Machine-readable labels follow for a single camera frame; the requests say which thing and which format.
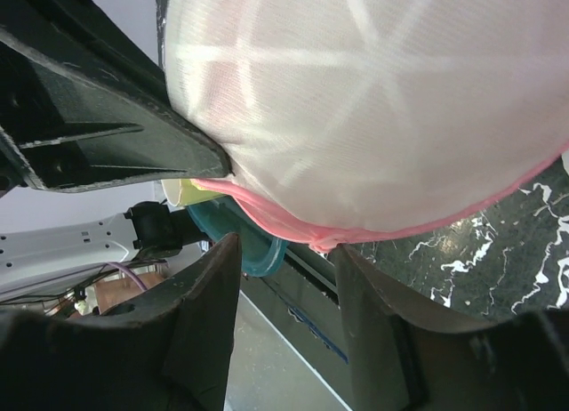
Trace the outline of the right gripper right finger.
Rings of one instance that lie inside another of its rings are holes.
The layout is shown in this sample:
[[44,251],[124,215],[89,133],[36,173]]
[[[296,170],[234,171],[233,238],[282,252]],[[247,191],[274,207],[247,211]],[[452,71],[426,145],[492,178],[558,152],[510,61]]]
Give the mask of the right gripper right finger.
[[357,410],[565,410],[568,314],[472,318],[333,251]]

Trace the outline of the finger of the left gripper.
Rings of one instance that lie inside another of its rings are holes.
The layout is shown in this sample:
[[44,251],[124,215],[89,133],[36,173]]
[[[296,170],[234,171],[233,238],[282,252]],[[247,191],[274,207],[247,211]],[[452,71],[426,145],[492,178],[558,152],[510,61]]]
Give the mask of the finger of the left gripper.
[[1,190],[77,193],[221,178],[164,72],[93,0],[1,0]]

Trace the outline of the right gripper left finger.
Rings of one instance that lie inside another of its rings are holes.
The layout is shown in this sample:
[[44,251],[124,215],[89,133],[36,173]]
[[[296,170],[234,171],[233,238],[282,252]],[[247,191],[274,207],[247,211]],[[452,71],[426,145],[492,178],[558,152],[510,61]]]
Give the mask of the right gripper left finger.
[[221,410],[234,347],[241,243],[99,316],[1,314],[4,410]]

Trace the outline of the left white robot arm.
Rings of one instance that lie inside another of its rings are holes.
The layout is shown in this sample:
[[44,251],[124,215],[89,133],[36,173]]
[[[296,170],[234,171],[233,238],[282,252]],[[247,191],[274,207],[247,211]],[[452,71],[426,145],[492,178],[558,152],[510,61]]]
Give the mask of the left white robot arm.
[[[1,0],[1,191],[80,193],[214,178],[227,154],[168,101],[163,71],[94,0]],[[185,210],[141,202],[67,227],[1,231],[1,301],[40,302],[80,268],[164,259],[203,238]]]

